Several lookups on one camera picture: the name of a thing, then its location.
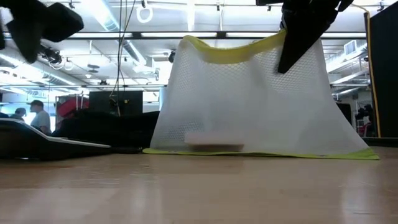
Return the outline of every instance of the ceiling pipe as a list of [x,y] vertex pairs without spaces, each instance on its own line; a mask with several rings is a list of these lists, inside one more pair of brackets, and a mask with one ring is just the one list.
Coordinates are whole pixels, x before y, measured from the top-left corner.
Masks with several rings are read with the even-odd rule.
[[[60,70],[54,70],[50,66],[48,66],[45,63],[36,61],[35,63],[28,65],[25,63],[25,59],[23,56],[16,50],[7,47],[4,50],[1,50],[1,54],[7,55],[9,58],[11,58],[12,61],[19,62],[23,65],[23,67],[26,68],[27,73],[41,73],[43,76],[44,75],[50,75],[51,77],[54,77],[64,83],[67,83],[68,85],[87,85],[87,83],[72,77],[71,75],[68,75],[64,72],[61,72]],[[16,67],[16,70],[18,72],[24,72],[22,70],[19,70],[18,67]]]
[[[107,32],[124,31],[119,22],[113,16],[109,4],[105,0],[82,0],[82,3]],[[146,59],[130,40],[124,40],[121,45],[137,64],[146,64]]]

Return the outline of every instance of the red object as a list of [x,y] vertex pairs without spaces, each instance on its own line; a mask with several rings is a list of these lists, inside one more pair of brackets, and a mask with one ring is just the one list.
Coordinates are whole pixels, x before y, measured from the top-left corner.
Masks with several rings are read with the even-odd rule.
[[[80,109],[81,106],[81,98],[77,100],[77,108]],[[83,108],[88,108],[88,100],[83,99]],[[71,112],[76,111],[76,98],[70,98],[66,102],[57,106],[57,114],[61,117],[65,117]]]

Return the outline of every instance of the black panel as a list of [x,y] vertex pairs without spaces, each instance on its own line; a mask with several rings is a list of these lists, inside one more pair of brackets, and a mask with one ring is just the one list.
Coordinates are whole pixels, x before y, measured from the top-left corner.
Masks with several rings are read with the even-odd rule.
[[344,117],[346,117],[347,121],[352,125],[353,124],[353,116],[351,114],[351,105],[349,103],[336,103]]
[[[115,93],[109,97],[110,91],[90,92],[90,110],[117,114]],[[119,109],[121,115],[142,114],[142,91],[125,91],[119,93]]]
[[380,137],[398,137],[398,3],[371,18],[371,56]]

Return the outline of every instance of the black cable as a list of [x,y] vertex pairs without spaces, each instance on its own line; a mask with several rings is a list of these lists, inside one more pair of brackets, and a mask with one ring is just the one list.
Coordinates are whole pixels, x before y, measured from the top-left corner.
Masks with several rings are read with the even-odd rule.
[[120,13],[120,17],[119,17],[119,44],[118,44],[118,75],[116,77],[115,87],[113,88],[113,91],[116,88],[116,101],[117,101],[116,102],[116,107],[117,107],[117,109],[119,111],[119,116],[120,116],[120,109],[119,109],[119,79],[120,79],[120,74],[122,74],[122,79],[123,79],[123,83],[124,83],[123,84],[123,89],[124,89],[123,90],[123,97],[124,97],[124,92],[126,90],[125,82],[124,82],[124,74],[121,71],[121,58],[122,58],[122,56],[121,56],[121,45],[123,44],[124,37],[126,35],[126,29],[129,26],[130,19],[131,19],[131,16],[132,16],[132,12],[134,11],[134,6],[135,5],[136,5],[136,0],[134,0],[134,3],[133,3],[132,8],[130,10],[130,15],[129,15],[128,19],[127,19],[127,22],[125,21],[125,26],[124,26],[124,29],[123,29],[123,35],[121,36],[121,34],[122,34],[122,31],[121,31],[121,18],[122,18],[123,2],[122,2],[122,0],[120,2],[120,10],[119,10],[119,13]]

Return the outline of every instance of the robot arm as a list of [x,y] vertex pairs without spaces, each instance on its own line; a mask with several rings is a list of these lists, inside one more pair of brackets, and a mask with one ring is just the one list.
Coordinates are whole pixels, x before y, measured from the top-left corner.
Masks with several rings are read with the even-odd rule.
[[[41,38],[60,42],[84,27],[77,13],[58,2],[47,7],[38,0],[0,0],[0,7],[10,9],[14,20],[7,28],[29,63],[37,60]],[[0,49],[4,49],[4,35],[0,31]]]
[[353,0],[256,0],[258,6],[284,3],[280,27],[286,29],[278,72],[286,73]]

